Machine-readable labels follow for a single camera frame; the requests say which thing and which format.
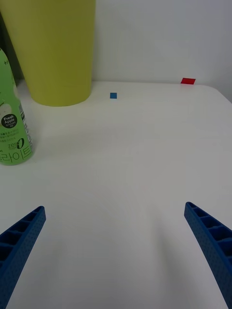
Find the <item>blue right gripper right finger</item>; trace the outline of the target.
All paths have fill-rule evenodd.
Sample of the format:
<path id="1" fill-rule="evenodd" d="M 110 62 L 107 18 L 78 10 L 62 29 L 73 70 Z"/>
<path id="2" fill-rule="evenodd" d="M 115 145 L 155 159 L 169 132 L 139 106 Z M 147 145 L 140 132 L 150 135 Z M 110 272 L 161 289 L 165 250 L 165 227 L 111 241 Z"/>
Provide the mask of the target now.
<path id="1" fill-rule="evenodd" d="M 232 231 L 191 202 L 184 217 L 214 275 L 228 308 L 232 308 Z"/>

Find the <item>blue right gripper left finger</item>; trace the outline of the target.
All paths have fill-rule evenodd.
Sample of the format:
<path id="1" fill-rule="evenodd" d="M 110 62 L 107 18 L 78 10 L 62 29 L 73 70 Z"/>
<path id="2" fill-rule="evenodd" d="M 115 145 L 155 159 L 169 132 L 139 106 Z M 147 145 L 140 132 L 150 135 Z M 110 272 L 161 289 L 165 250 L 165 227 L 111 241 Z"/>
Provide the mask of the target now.
<path id="1" fill-rule="evenodd" d="M 39 206 L 0 235 L 0 308 L 7 307 L 45 221 Z"/>

